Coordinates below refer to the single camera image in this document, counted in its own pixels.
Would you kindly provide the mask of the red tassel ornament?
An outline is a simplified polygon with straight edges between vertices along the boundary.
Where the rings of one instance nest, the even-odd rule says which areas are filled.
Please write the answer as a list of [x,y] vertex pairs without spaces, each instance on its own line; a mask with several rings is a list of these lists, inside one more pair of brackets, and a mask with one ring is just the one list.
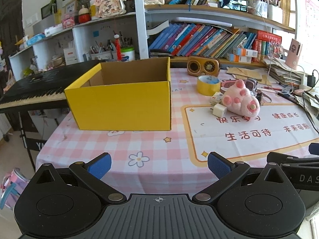
[[119,41],[119,35],[115,34],[114,35],[114,39],[115,39],[115,48],[116,48],[116,54],[117,54],[117,60],[121,61],[122,60],[122,54],[121,54],[121,44]]

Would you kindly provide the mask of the pink checkered tablecloth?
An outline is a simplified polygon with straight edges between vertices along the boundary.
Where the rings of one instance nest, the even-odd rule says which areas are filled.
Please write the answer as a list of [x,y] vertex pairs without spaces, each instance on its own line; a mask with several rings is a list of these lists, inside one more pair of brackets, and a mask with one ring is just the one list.
[[[76,161],[88,162],[101,153],[111,155],[111,170],[103,181],[124,194],[193,194],[212,184],[216,177],[204,166],[196,166],[189,155],[181,109],[187,105],[210,105],[209,98],[196,90],[197,79],[185,69],[171,71],[172,119],[170,131],[81,131],[71,114],[53,132],[36,164],[67,167]],[[292,104],[268,91],[269,104]],[[308,147],[289,155],[305,157]],[[266,165],[266,157],[244,161],[253,167]]]

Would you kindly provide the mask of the brown retro radio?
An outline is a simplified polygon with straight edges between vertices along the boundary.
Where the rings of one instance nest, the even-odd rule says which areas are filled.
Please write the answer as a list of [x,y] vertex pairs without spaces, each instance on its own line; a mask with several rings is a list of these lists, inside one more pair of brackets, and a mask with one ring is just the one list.
[[188,57],[187,72],[191,76],[211,75],[217,77],[219,71],[220,65],[216,59],[197,56]]

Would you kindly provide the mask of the purple small device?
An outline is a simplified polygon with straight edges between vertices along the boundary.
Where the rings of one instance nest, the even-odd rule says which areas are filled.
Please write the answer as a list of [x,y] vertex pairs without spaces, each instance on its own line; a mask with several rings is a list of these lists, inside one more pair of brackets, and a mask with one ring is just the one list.
[[245,85],[246,85],[246,88],[251,92],[251,95],[256,96],[258,81],[253,78],[248,78],[245,81]]

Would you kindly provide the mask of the pile of papers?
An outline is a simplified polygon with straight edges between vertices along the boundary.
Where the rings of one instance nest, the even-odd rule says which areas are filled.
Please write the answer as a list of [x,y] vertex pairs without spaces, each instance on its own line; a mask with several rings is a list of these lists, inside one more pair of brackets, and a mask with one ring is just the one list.
[[284,86],[299,87],[307,84],[308,75],[302,70],[294,70],[279,58],[265,57],[264,64],[268,68],[268,74],[278,83]]

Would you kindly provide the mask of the black electronic keyboard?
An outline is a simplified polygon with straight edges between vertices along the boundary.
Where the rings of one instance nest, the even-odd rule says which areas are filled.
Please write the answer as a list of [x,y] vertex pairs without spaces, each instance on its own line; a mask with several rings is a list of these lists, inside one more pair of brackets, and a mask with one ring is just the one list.
[[17,81],[1,98],[1,113],[68,107],[64,90],[99,63],[63,66]]

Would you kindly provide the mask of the yellow tape roll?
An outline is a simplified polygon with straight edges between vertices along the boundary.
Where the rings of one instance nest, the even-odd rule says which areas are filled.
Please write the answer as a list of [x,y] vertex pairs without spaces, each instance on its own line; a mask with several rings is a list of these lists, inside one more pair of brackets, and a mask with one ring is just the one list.
[[213,96],[219,92],[221,81],[212,75],[201,75],[197,78],[197,92],[204,96]]

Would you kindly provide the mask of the white green lid jar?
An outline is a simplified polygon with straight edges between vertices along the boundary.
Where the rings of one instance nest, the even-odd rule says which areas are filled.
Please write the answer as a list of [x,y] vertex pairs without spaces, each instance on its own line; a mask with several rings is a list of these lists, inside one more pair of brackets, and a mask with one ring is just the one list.
[[121,48],[122,62],[131,62],[135,60],[135,49],[133,46]]

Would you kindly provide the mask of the brown paper envelopes stack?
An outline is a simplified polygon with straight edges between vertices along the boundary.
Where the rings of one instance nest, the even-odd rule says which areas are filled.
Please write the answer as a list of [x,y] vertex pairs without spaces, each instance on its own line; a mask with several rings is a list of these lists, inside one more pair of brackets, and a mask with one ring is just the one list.
[[251,78],[263,85],[273,84],[265,69],[228,68],[226,73],[233,75],[236,79],[248,80]]

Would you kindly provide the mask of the black power adapter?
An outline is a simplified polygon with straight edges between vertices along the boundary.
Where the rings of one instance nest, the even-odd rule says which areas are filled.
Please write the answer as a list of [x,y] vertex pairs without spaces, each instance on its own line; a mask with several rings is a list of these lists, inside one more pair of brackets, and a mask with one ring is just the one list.
[[316,78],[315,78],[315,76],[314,76],[313,74],[307,76],[307,86],[308,86],[308,87],[314,87],[315,84],[316,84]]

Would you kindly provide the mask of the red thick dictionary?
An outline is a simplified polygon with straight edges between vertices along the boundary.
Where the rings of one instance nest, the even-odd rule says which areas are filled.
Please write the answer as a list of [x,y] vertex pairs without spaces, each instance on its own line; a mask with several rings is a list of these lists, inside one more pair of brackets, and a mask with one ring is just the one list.
[[258,30],[256,38],[265,42],[274,42],[275,44],[282,44],[282,37],[270,32]]

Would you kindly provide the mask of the pink cat ornament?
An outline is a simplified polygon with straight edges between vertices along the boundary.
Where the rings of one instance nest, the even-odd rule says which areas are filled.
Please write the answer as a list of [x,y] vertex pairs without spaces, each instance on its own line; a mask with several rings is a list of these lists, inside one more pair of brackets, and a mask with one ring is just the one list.
[[109,18],[112,16],[125,14],[126,0],[95,0],[96,17],[98,18]]

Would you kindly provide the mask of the smartphone on shelf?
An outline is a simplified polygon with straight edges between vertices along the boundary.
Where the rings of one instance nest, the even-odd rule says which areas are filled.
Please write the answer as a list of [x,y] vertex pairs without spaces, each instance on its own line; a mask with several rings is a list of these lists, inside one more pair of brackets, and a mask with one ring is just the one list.
[[248,2],[246,0],[219,0],[219,8],[248,12]]

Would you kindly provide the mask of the orange white medicine box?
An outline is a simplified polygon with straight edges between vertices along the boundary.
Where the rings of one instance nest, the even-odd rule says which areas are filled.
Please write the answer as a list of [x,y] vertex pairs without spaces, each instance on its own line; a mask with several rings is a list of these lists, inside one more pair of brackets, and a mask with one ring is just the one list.
[[258,51],[256,50],[250,50],[250,49],[245,49],[245,48],[233,48],[233,54],[237,56],[243,56],[243,57],[252,57],[252,58],[257,58],[258,56]]

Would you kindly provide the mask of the white cartoon desk mat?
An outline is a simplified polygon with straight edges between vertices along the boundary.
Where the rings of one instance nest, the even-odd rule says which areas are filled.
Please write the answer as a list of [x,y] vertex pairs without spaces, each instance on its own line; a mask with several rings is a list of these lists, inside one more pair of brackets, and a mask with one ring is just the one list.
[[209,105],[187,105],[181,113],[190,159],[196,166],[204,166],[210,152],[249,161],[271,151],[289,153],[318,142],[304,110],[295,104],[264,105],[250,120],[231,112],[214,116]]

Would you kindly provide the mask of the staples box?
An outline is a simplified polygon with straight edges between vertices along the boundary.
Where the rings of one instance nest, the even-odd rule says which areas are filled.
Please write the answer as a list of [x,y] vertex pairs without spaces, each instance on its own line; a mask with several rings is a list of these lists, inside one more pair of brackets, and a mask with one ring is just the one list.
[[210,99],[210,105],[215,106],[216,104],[219,104],[222,100],[223,94],[221,92],[216,92]]

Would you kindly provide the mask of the red round doll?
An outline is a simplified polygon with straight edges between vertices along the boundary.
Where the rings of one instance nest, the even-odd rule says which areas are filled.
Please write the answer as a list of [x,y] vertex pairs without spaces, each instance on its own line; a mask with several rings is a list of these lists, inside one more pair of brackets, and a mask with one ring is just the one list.
[[91,21],[90,10],[82,5],[82,8],[78,12],[78,21],[80,24]]

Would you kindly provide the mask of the pink plush pig toy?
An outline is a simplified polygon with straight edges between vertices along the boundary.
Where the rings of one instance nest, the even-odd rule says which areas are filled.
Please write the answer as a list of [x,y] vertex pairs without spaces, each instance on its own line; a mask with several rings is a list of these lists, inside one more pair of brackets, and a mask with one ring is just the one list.
[[247,119],[257,117],[260,112],[259,101],[251,95],[243,80],[235,81],[234,85],[224,92],[221,103],[228,111]]

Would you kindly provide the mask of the white USB charger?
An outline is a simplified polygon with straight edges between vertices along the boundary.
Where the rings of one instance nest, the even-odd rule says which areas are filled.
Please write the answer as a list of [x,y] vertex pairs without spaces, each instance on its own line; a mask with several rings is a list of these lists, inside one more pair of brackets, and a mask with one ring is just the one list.
[[227,107],[221,105],[221,104],[216,104],[213,107],[213,115],[217,116],[219,118],[223,118],[227,112]]

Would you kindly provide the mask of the yellow cardboard box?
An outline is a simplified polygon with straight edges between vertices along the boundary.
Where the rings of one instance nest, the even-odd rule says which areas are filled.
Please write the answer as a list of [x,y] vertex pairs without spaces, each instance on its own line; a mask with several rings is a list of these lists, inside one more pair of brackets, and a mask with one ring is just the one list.
[[64,93],[81,130],[171,130],[169,57],[99,63]]

